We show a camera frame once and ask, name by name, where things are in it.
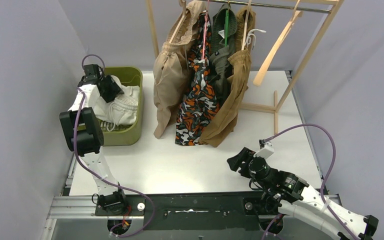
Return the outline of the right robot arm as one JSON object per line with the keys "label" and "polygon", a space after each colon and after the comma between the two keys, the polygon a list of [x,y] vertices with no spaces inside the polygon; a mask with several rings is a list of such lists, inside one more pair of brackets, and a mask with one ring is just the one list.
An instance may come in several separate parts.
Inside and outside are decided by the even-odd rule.
{"label": "right robot arm", "polygon": [[294,173],[269,166],[267,159],[274,153],[270,143],[258,151],[243,148],[227,159],[233,172],[256,183],[262,192],[261,207],[269,213],[294,217],[334,240],[371,240],[379,220],[372,215],[352,212],[317,191]]}

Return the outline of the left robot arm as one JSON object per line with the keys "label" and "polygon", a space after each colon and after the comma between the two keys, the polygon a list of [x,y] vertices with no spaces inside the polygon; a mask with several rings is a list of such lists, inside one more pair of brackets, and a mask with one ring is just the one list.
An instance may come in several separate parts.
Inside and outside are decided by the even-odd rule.
{"label": "left robot arm", "polygon": [[75,101],[59,114],[59,121],[67,147],[95,181],[97,193],[93,199],[98,209],[123,215],[129,211],[128,199],[107,164],[104,133],[94,112],[94,107],[103,107],[114,100],[121,88],[97,64],[83,65],[82,69],[84,76],[77,85]]}

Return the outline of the olive green plastic basket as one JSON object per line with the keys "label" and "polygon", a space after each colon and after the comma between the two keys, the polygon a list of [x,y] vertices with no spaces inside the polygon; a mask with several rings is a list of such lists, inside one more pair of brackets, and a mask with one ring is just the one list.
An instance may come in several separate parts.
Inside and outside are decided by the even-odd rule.
{"label": "olive green plastic basket", "polygon": [[132,124],[114,125],[111,122],[98,119],[103,132],[105,146],[128,146],[136,143],[141,137],[144,109],[143,74],[133,66],[106,67],[105,73],[118,78],[119,82],[129,88],[130,92],[138,96],[136,118]]}

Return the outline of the camouflage patterned shorts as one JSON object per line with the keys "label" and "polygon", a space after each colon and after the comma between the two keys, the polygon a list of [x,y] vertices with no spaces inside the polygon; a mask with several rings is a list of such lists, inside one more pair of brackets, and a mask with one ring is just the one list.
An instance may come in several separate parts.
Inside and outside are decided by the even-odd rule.
{"label": "camouflage patterned shorts", "polygon": [[188,67],[192,71],[192,77],[179,105],[175,123],[175,144],[179,146],[199,145],[202,133],[220,110],[215,90],[209,82],[212,37],[209,16],[205,59],[201,59],[205,10],[200,13],[196,23],[198,26],[197,40],[187,53]]}

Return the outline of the white shorts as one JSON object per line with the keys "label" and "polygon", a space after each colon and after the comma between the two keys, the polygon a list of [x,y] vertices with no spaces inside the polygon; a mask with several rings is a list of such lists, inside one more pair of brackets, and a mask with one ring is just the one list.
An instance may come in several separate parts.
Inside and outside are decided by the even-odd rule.
{"label": "white shorts", "polygon": [[111,78],[121,88],[123,93],[118,94],[115,99],[106,103],[99,97],[93,111],[95,116],[107,123],[106,131],[112,132],[118,126],[127,126],[135,123],[138,115],[141,88],[138,85],[123,85],[120,79],[112,75]]}

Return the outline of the wooden hanger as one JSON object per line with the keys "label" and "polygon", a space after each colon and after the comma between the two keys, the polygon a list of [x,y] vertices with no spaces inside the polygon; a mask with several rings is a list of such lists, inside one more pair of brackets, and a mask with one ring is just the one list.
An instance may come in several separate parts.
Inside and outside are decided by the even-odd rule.
{"label": "wooden hanger", "polygon": [[256,76],[254,77],[253,79],[253,84],[257,87],[259,87],[263,80],[264,80],[264,77],[277,53],[277,51],[279,50],[279,48],[281,47],[281,45],[283,44],[284,40],[286,39],[286,37],[288,36],[288,34],[290,33],[292,27],[294,26],[296,20],[302,15],[302,11],[301,10],[298,10],[298,6],[299,6],[299,3],[301,1],[300,0],[297,0],[296,1],[296,4],[293,8],[293,13],[292,13],[292,16],[291,18],[289,19],[288,23],[285,25],[284,29],[282,30],[282,32],[280,33],[279,37],[277,38],[277,40],[274,42],[271,50],[269,51],[269,53],[267,54],[265,60],[263,61],[263,63],[261,64]]}

